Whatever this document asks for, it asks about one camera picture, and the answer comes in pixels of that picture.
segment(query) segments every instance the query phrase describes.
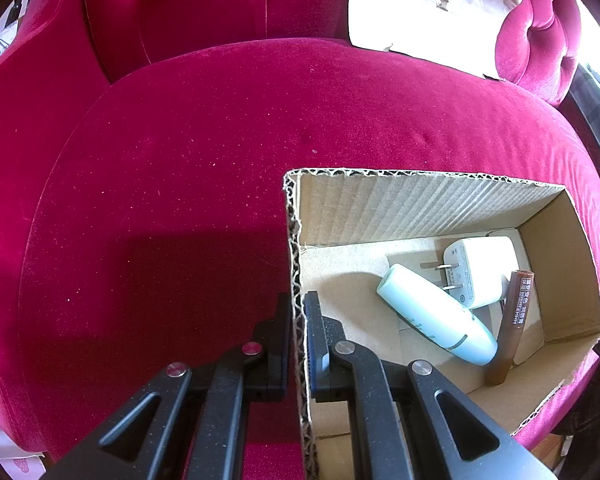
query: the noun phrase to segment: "white charger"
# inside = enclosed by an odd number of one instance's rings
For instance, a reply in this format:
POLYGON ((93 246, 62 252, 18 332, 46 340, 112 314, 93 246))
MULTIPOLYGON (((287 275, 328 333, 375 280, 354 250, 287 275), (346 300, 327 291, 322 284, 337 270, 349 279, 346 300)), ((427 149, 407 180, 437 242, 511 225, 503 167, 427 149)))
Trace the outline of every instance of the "white charger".
POLYGON ((463 238, 445 249, 447 286, 443 287, 467 308, 496 303, 507 295, 511 273, 518 269, 513 243, 507 236, 463 238))

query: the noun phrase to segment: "cardboard box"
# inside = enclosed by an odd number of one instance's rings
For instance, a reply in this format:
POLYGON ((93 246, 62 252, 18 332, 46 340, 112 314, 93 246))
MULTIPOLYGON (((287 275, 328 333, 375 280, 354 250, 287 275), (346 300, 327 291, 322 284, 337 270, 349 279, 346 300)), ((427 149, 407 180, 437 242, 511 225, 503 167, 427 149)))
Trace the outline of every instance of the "cardboard box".
MULTIPOLYGON (((315 476, 317 438, 322 476, 350 470, 346 403, 309 401, 302 311, 309 290, 318 291, 323 314, 339 319, 348 339, 393 362, 429 360, 512 434, 571 380, 600 338, 596 269, 564 186, 487 174, 303 169, 287 173, 284 187, 309 478, 315 476), (500 386, 484 386, 483 367, 421 336, 376 294, 396 262, 442 285, 434 267, 443 250, 460 238, 488 235, 509 236, 520 266, 536 274, 516 366, 500 386), (321 449, 328 450, 322 458, 321 449)), ((499 306, 473 312, 497 334, 499 306)))

